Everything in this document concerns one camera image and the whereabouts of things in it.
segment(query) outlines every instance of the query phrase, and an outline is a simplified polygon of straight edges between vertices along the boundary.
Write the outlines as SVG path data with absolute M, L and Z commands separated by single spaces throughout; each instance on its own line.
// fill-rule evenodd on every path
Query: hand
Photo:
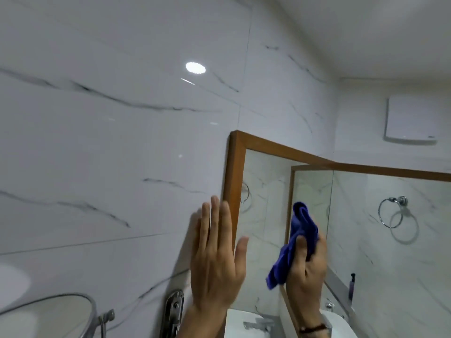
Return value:
M 322 233 L 315 253 L 310 261 L 307 258 L 307 241 L 299 236 L 296 240 L 296 253 L 286 281 L 286 292 L 290 306 L 299 324 L 309 328 L 323 323 L 319 312 L 321 290 L 327 271 L 327 244 Z
M 213 337 L 235 301 L 246 276 L 246 250 L 249 238 L 238 241 L 235 257 L 232 244 L 232 218 L 227 202 L 216 196 L 202 205 L 191 255 L 189 308 L 178 337 Z

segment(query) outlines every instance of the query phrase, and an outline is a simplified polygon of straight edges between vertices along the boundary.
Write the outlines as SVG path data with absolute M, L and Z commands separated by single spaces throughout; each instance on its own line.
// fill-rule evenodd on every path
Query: wash basin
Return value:
M 332 325 L 331 338 L 357 338 L 346 320 L 344 320 L 338 314 L 323 310 L 321 310 L 321 314 L 326 317 Z

